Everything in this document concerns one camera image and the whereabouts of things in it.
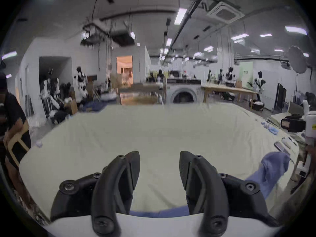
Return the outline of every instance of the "fluorescent light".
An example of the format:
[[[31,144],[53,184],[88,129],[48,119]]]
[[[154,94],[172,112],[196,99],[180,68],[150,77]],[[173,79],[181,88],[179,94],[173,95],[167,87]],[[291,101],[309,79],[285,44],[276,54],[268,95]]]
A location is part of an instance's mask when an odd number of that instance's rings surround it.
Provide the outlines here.
[[[5,54],[5,55],[2,56],[2,60],[6,59],[6,58],[9,58],[9,57],[16,56],[16,55],[17,55],[16,51],[7,53],[7,54]]]
[[[232,40],[238,40],[238,39],[241,39],[241,38],[244,38],[244,37],[248,37],[249,35],[248,34],[241,34],[241,35],[237,35],[237,36],[234,36],[234,37],[231,37]]]
[[[243,42],[244,39],[239,39],[239,40],[235,40],[234,43],[239,43],[239,42]]]
[[[288,32],[307,35],[307,32],[303,28],[294,27],[294,26],[286,26],[285,29]]]
[[[210,46],[204,48],[204,51],[208,51],[208,50],[211,50],[211,49],[213,49],[213,47],[210,45]]]
[[[167,42],[166,42],[166,46],[170,46],[171,45],[171,42],[172,42],[172,39],[171,38],[168,38]]]
[[[180,25],[182,22],[182,19],[184,18],[184,15],[186,13],[187,9],[179,8],[176,19],[174,21],[175,25]]]
[[[260,37],[270,37],[272,34],[260,34]]]
[[[197,52],[197,53],[195,53],[195,54],[193,54],[193,56],[201,56],[203,53],[201,53],[201,52]]]

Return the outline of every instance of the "air conditioning unit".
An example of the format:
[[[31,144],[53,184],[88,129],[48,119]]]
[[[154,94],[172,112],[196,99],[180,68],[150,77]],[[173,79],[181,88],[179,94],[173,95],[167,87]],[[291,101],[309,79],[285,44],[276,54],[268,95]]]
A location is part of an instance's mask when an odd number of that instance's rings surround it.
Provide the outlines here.
[[[226,24],[230,24],[234,22],[235,20],[244,17],[245,15],[234,8],[233,6],[230,6],[229,4],[220,1],[217,3],[208,13],[207,15],[210,18],[217,19],[221,22],[224,22]]]

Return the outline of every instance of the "blue towel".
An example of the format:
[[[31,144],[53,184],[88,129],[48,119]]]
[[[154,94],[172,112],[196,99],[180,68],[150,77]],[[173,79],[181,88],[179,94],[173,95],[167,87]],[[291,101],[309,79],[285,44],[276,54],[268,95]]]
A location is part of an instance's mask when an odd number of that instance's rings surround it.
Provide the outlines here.
[[[130,215],[145,218],[175,218],[188,216],[190,213],[187,206],[182,206],[158,212],[130,211]]]
[[[290,156],[285,152],[270,152],[262,160],[259,169],[246,180],[260,184],[260,190],[266,199],[279,178],[287,172]]]
[[[277,133],[279,132],[278,129],[274,128],[274,127],[270,127],[268,128],[269,132],[273,133],[274,135],[277,135]]]

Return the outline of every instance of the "washing machine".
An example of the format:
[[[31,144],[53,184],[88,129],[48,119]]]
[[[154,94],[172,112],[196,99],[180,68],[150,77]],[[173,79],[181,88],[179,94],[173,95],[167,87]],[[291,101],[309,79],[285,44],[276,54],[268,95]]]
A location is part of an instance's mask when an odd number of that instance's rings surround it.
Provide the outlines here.
[[[202,103],[201,80],[168,78],[166,90],[166,104]]]

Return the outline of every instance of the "smartphone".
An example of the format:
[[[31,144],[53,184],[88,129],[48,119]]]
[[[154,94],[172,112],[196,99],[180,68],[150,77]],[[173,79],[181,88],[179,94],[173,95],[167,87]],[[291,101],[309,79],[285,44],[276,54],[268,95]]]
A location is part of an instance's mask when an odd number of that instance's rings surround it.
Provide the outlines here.
[[[276,142],[274,143],[274,146],[275,146],[280,152],[286,152],[286,153],[288,154],[287,150],[284,148],[284,146],[282,146],[281,142],[276,141]]]

